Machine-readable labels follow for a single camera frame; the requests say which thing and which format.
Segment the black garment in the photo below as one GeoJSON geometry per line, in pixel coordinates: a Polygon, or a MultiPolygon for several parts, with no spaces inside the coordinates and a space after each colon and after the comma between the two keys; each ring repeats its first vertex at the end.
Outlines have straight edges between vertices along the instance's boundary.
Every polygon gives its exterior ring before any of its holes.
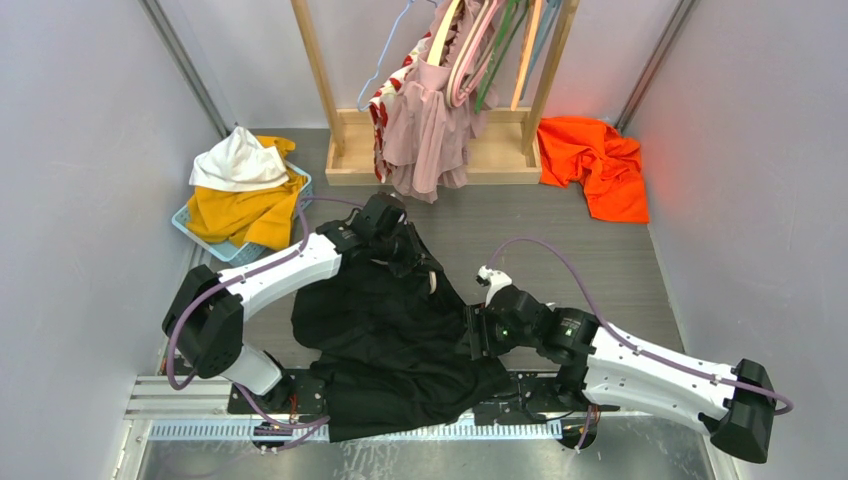
{"type": "Polygon", "coordinates": [[[464,301],[443,273],[429,294],[421,275],[398,278],[367,261],[300,289],[291,323],[295,340],[319,351],[314,364],[361,365],[391,372],[496,364],[455,352],[465,330],[464,301]]]}

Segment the light blue hanger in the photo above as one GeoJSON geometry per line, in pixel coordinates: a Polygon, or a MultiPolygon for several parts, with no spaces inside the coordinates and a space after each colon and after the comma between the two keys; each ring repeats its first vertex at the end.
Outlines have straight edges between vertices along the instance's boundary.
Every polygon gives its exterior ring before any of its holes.
{"type": "Polygon", "coordinates": [[[378,50],[373,70],[358,91],[354,105],[357,112],[364,113],[367,110],[370,99],[385,81],[389,70],[400,65],[401,53],[406,53],[418,42],[419,27],[414,20],[423,4],[424,1],[402,1],[378,50]]]}

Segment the pink pleated skirt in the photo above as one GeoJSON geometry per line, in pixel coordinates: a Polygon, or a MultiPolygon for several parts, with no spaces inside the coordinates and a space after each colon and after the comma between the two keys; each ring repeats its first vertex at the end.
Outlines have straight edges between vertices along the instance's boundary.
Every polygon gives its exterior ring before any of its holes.
{"type": "Polygon", "coordinates": [[[465,1],[452,20],[455,32],[449,32],[437,65],[427,62],[437,30],[446,18],[449,3],[436,9],[417,57],[412,61],[388,112],[382,158],[388,167],[388,178],[401,195],[434,203],[438,188],[461,188],[467,183],[470,159],[468,143],[482,134],[486,112],[499,103],[498,94],[490,91],[482,111],[474,111],[480,93],[475,88],[468,100],[452,106],[448,100],[448,84],[459,51],[471,36],[474,22],[481,16],[481,1],[465,1]]]}

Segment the beige plastic hanger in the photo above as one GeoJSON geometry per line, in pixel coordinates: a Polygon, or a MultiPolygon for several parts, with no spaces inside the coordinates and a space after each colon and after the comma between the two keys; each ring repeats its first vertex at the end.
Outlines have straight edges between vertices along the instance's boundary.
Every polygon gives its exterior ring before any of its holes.
{"type": "Polygon", "coordinates": [[[463,3],[463,0],[450,0],[447,3],[447,7],[444,11],[444,16],[438,26],[438,29],[436,30],[436,33],[432,37],[432,45],[429,50],[429,54],[426,58],[427,64],[433,66],[439,66],[441,64],[441,58],[445,50],[446,40],[451,28],[451,24],[457,11],[463,5],[463,3]]]}

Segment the red poppy print garment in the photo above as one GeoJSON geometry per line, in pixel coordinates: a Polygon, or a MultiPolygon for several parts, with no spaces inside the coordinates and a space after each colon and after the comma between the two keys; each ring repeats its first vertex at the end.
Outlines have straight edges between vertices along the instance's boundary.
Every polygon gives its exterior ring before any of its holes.
{"type": "Polygon", "coordinates": [[[404,58],[401,67],[388,77],[368,101],[368,113],[370,114],[374,134],[374,173],[376,179],[381,184],[387,181],[392,170],[384,158],[383,149],[386,129],[391,119],[393,105],[407,76],[418,63],[418,57],[429,50],[431,37],[432,33],[426,33],[415,44],[413,49],[404,58]]]}

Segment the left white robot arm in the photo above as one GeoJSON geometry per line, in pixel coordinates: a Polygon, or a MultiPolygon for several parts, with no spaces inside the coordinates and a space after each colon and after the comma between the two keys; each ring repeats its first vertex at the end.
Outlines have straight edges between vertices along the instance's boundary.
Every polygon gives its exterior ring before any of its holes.
{"type": "Polygon", "coordinates": [[[430,293],[443,270],[404,203],[386,193],[353,205],[346,219],[306,228],[300,242],[260,260],[219,272],[205,265],[191,269],[162,323],[171,387],[221,376],[265,411],[282,411],[292,397],[291,377],[271,355],[245,342],[245,323],[269,304],[367,261],[399,278],[423,276],[430,293]]]}

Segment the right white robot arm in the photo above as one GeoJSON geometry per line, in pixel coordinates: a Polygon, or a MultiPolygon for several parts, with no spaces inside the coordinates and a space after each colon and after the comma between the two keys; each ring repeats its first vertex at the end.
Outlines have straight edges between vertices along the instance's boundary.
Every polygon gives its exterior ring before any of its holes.
{"type": "Polygon", "coordinates": [[[688,357],[604,327],[590,312],[549,307],[513,285],[466,306],[463,317],[460,353],[496,360],[527,347],[557,364],[554,373],[509,375],[508,393],[521,396],[533,420],[559,411],[639,411],[688,427],[737,459],[768,459],[777,401],[766,368],[753,360],[731,366],[688,357]]]}

